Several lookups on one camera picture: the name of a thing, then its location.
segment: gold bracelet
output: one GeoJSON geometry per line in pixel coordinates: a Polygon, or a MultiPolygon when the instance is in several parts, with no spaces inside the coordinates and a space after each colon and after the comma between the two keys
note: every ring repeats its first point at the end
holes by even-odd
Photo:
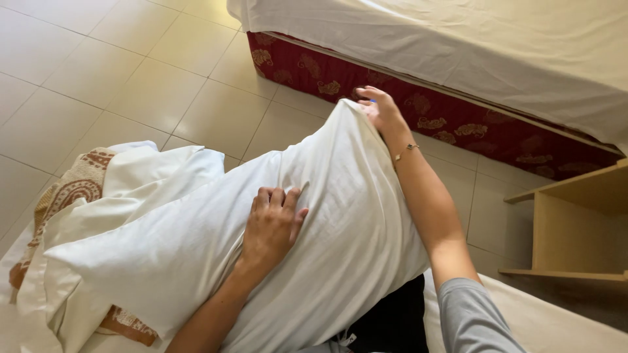
{"type": "MultiPolygon", "coordinates": [[[[419,148],[419,145],[417,144],[411,144],[408,143],[408,145],[406,146],[407,149],[413,149],[413,148],[419,148]]],[[[405,152],[406,150],[404,149],[400,154],[396,155],[394,157],[394,163],[392,164],[392,168],[397,170],[397,161],[399,161],[401,159],[401,155],[405,152]]]]}

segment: patterned blanket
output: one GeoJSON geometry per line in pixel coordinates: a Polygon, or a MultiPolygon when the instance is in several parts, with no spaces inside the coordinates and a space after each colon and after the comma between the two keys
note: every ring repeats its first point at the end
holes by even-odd
{"type": "MultiPolygon", "coordinates": [[[[9,273],[9,282],[14,288],[13,298],[22,285],[28,266],[33,259],[35,250],[41,242],[41,235],[46,222],[57,212],[71,205],[76,199],[84,197],[87,202],[102,197],[102,186],[107,165],[115,151],[98,147],[80,155],[69,171],[54,183],[41,196],[35,207],[35,232],[18,263],[9,273]]],[[[142,323],[133,314],[115,305],[107,313],[96,332],[102,334],[119,334],[131,340],[150,346],[157,338],[157,333],[142,323]]]]}

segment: red mattress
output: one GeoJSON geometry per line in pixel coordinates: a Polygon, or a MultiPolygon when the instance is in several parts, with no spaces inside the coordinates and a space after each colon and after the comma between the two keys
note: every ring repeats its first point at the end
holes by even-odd
{"type": "MultiPolygon", "coordinates": [[[[330,102],[357,100],[356,87],[388,92],[410,128],[523,170],[563,180],[614,165],[623,156],[264,33],[248,32],[257,73],[330,102]]],[[[588,135],[527,117],[555,129],[588,135]]]]}

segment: white pillow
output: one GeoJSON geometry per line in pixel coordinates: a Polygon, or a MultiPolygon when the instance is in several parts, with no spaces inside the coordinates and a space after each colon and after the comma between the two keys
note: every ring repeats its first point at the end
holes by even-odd
{"type": "Polygon", "coordinates": [[[428,267],[387,149],[349,100],[286,151],[45,256],[167,339],[230,273],[259,187],[300,187],[298,207],[310,212],[294,248],[251,293],[224,352],[319,344],[428,267]]]}

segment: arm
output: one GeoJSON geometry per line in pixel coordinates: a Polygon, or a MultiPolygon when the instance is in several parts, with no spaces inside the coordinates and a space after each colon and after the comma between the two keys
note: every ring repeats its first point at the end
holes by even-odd
{"type": "Polygon", "coordinates": [[[447,280],[465,277],[481,283],[471,262],[467,241],[462,232],[452,197],[418,148],[410,128],[401,116],[393,98],[370,86],[357,89],[357,93],[370,99],[361,100],[369,120],[382,134],[394,162],[401,189],[406,197],[412,220],[425,245],[436,290],[447,280]]]}
{"type": "Polygon", "coordinates": [[[244,230],[242,254],[216,294],[209,298],[170,342],[166,353],[217,352],[251,291],[295,244],[308,209],[295,213],[300,191],[260,188],[244,230]]]}

